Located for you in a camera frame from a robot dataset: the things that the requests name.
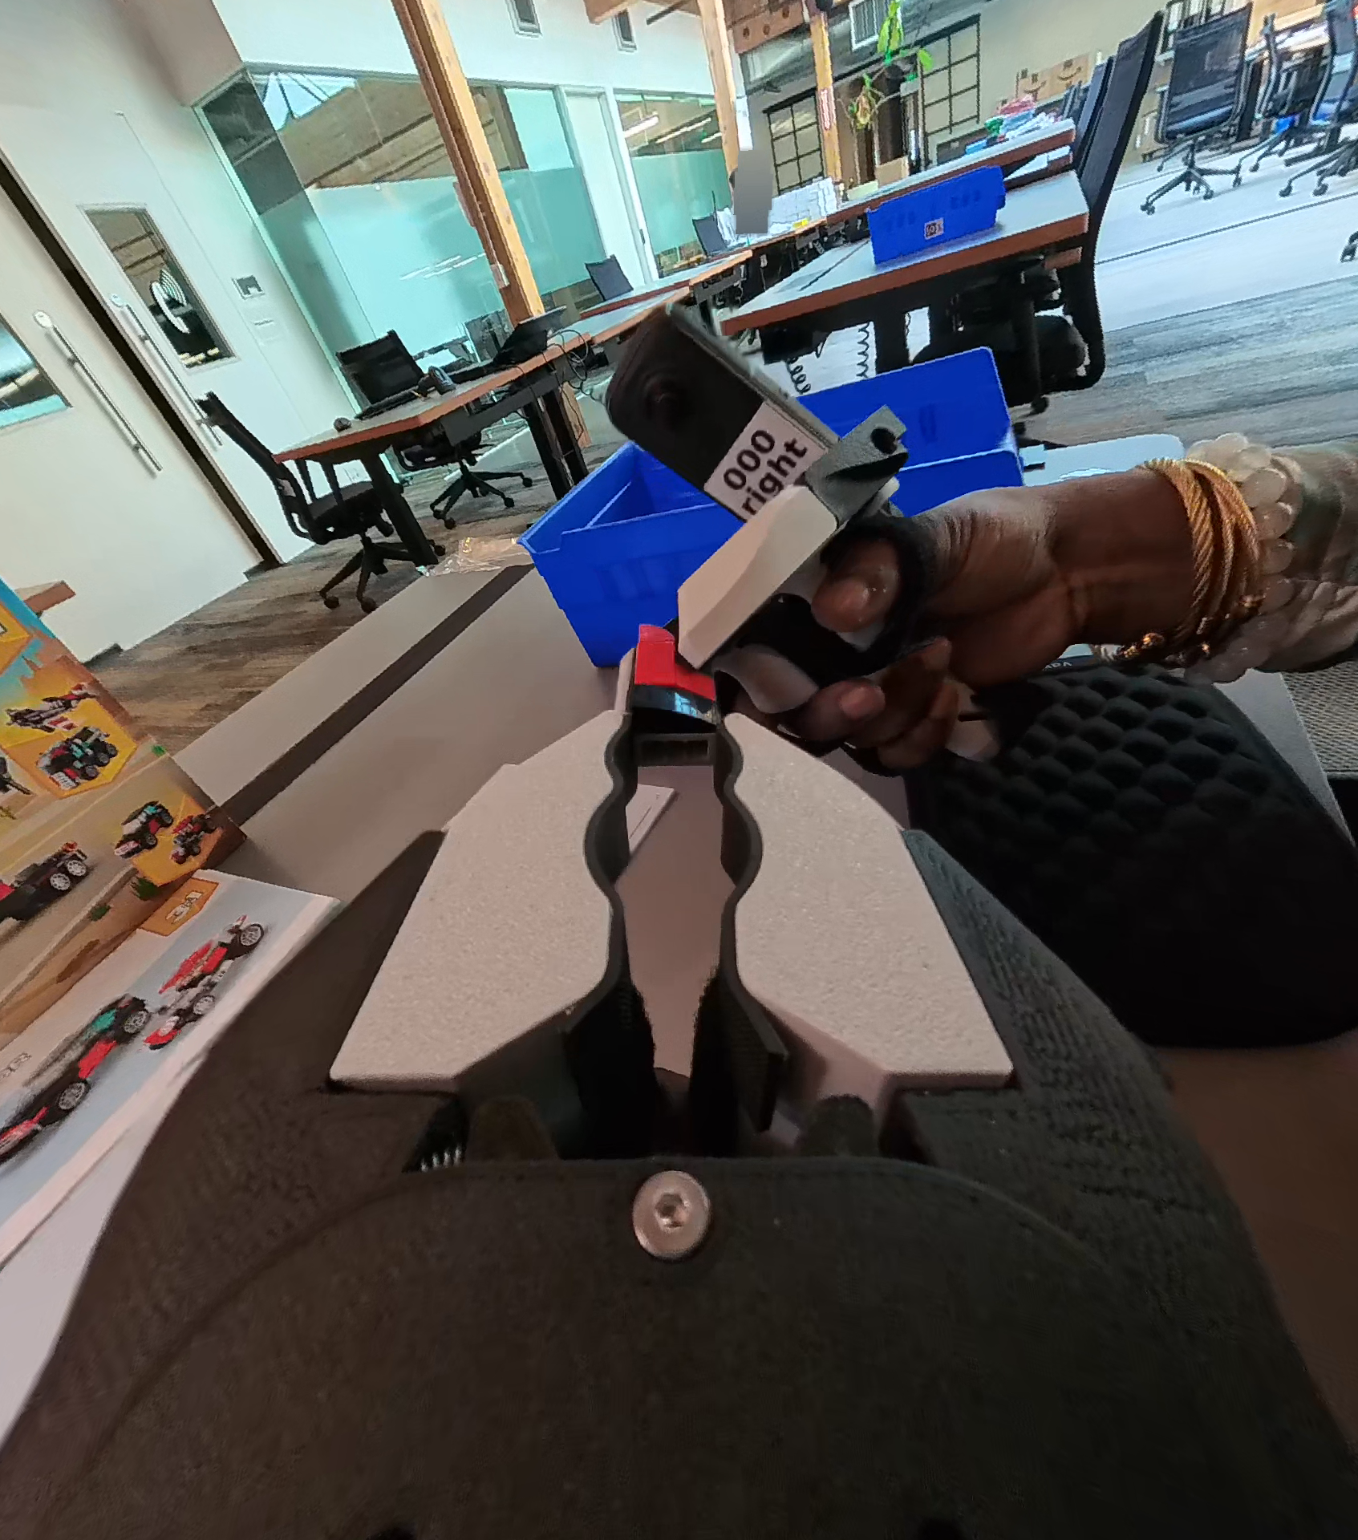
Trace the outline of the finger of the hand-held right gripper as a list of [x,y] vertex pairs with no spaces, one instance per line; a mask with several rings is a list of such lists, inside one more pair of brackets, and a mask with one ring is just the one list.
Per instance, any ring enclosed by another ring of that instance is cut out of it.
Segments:
[[801,575],[820,573],[820,552],[841,525],[805,485],[789,485],[677,589],[677,653],[693,669],[719,656],[744,624]]

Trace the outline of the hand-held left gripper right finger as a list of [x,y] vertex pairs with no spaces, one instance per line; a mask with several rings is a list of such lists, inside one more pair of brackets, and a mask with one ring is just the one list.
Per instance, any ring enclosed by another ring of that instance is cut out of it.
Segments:
[[903,1094],[1006,1090],[1014,1062],[876,799],[735,714],[717,733],[732,883],[691,1046],[691,1130],[732,1152],[854,1099],[879,1133]]

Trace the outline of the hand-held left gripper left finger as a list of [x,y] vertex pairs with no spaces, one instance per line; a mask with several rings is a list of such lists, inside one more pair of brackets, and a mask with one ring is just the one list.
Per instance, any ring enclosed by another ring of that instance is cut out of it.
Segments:
[[614,891],[634,746],[629,717],[603,711],[449,820],[330,1064],[337,1088],[468,1112],[516,1096],[563,1155],[650,1152],[653,1037]]

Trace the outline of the small red black brick assembly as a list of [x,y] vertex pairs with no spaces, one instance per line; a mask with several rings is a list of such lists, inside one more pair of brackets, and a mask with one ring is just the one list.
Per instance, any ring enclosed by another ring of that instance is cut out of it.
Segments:
[[640,626],[621,663],[618,700],[640,765],[698,767],[714,762],[722,727],[715,682],[688,664],[675,634]]

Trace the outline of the long wooden edged desk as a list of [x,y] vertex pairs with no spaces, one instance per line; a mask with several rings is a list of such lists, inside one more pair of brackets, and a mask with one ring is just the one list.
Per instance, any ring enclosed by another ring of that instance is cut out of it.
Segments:
[[335,472],[346,465],[359,467],[380,496],[380,518],[393,544],[406,552],[412,567],[433,568],[439,560],[438,549],[420,528],[399,482],[388,472],[383,461],[386,454],[433,448],[447,456],[496,422],[520,414],[531,429],[553,496],[565,496],[587,477],[587,465],[561,388],[593,366],[613,364],[637,326],[667,303],[688,305],[709,324],[714,299],[738,281],[752,255],[749,246],[740,246],[662,279],[648,292],[635,291],[618,303],[606,303],[573,320],[547,337],[545,348],[534,356],[494,368],[443,395],[399,400],[385,413],[324,432],[274,453],[272,459],[297,472],[319,467],[335,496],[346,493],[346,486],[335,482]]

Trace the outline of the grey topped office desk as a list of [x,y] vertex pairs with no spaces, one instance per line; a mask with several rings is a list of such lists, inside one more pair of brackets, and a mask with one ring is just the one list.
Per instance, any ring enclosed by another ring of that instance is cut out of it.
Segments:
[[1072,170],[1008,194],[996,225],[889,263],[876,263],[866,239],[834,246],[719,320],[722,337],[765,340],[786,332],[812,352],[836,332],[870,326],[879,374],[908,364],[905,320],[1019,262],[1077,260],[1089,233],[1089,209]]

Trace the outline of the person's right hand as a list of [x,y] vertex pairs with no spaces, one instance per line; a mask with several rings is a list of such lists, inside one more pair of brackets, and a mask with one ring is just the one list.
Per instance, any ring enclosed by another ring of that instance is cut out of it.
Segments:
[[826,560],[818,626],[850,636],[895,618],[918,648],[765,722],[887,773],[937,759],[966,727],[967,692],[1024,680],[1073,645],[1168,637],[1192,597],[1181,498],[1147,469],[963,496],[852,530]]

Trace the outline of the blue plastic bin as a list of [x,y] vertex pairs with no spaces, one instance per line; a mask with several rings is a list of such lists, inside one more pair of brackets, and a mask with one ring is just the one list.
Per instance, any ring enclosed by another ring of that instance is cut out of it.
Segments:
[[[841,435],[890,409],[908,464],[894,506],[915,517],[974,491],[1022,485],[995,356],[976,348],[804,397]],[[622,446],[523,538],[534,568],[595,668],[616,666],[643,624],[677,615],[677,591],[740,523],[720,504]]]
[[987,164],[919,183],[866,214],[876,267],[923,257],[996,228],[1006,204],[1001,166]]

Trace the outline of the black laptop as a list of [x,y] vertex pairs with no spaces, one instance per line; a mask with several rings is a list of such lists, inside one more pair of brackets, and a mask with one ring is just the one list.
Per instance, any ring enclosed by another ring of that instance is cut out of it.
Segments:
[[563,307],[553,307],[516,323],[508,337],[505,337],[496,350],[496,355],[491,356],[489,369],[497,372],[513,369],[541,356],[560,331],[560,323],[565,315]]

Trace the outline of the closed instruction booklet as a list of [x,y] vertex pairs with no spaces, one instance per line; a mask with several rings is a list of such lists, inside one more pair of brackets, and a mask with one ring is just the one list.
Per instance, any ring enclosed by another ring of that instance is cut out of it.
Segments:
[[187,878],[0,1046],[0,1269],[340,908]]

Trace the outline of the green potted plant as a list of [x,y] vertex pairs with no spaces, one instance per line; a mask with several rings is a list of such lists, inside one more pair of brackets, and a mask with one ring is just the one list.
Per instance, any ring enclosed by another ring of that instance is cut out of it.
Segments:
[[876,125],[881,109],[903,95],[927,66],[926,48],[908,42],[902,2],[850,2],[849,44],[866,60],[855,66],[858,87],[849,100],[849,121],[865,132]]

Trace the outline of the white door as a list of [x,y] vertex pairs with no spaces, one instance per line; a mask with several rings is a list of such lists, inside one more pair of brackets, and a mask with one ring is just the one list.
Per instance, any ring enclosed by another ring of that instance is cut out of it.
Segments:
[[78,263],[75,255],[65,246],[61,231],[54,226],[46,212],[33,201],[27,185],[22,182],[9,157],[0,149],[0,193],[11,204],[12,212],[28,226],[33,241],[41,247],[62,281],[72,291],[75,302],[91,320],[97,334],[105,339],[110,353],[118,366],[126,371],[141,393],[160,419],[165,432],[184,453],[197,480],[203,490],[221,506],[229,522],[236,526],[247,549],[255,555],[255,563],[247,570],[250,575],[279,568],[282,557],[276,552],[264,531],[252,518],[248,509],[239,499],[231,483],[216,467],[213,457],[207,453],[199,433],[187,422],[171,398],[171,392],[181,384],[170,369],[158,372],[147,363],[147,348],[139,344],[149,342],[134,337],[123,328],[122,313],[110,305],[89,273]]

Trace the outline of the wooden post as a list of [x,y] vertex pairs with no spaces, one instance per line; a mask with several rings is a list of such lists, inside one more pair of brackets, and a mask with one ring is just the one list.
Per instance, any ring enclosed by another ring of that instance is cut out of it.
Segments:
[[441,5],[393,2],[391,8],[452,166],[463,217],[483,247],[502,308],[513,323],[542,315],[544,302],[528,252]]

